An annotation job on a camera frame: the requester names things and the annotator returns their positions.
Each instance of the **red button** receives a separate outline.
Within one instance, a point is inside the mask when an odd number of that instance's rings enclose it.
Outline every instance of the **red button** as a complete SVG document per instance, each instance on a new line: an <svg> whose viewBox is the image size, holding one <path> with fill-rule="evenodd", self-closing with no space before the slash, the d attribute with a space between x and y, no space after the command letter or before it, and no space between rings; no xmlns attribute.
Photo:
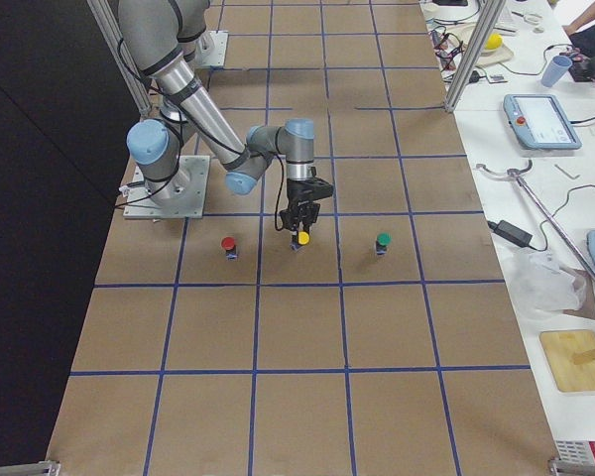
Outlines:
<svg viewBox="0 0 595 476"><path fill-rule="evenodd" d="M234 240L231 236L228 236L222 239L220 246L225 251L231 251L236 247L236 240Z"/></svg>

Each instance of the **clear plastic bag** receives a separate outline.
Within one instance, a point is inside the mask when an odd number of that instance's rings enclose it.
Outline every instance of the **clear plastic bag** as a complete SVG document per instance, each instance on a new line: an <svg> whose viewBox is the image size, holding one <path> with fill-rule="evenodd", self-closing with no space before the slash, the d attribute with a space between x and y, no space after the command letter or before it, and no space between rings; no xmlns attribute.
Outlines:
<svg viewBox="0 0 595 476"><path fill-rule="evenodd" d="M551 252L520 250L510 288L523 309L577 310L586 301L586 279L562 265Z"/></svg>

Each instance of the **green button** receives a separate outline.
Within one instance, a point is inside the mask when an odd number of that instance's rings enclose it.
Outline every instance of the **green button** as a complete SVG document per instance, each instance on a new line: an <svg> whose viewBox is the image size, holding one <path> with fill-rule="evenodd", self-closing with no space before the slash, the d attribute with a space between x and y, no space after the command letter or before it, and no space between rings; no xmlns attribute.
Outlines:
<svg viewBox="0 0 595 476"><path fill-rule="evenodd" d="M377 236L377 243L379 243L381 246L388 246L390 245L391 241L392 238L388 233L380 233Z"/></svg>

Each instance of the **lemon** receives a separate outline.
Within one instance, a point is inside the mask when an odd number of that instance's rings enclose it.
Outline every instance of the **lemon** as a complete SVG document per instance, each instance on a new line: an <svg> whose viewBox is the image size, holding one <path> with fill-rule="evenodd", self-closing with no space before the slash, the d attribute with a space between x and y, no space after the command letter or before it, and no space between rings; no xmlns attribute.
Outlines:
<svg viewBox="0 0 595 476"><path fill-rule="evenodd" d="M496 50L500 47L503 43L503 37L501 37L497 33L492 33L487 40L487 44L485 45L485 50Z"/></svg>

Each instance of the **black curtain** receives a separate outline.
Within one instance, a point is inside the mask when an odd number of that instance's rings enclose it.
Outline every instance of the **black curtain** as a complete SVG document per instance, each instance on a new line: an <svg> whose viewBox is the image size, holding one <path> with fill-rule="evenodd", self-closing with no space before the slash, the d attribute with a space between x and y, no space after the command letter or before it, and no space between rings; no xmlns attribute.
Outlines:
<svg viewBox="0 0 595 476"><path fill-rule="evenodd" d="M0 466L46 457L139 117L83 0L0 0Z"/></svg>

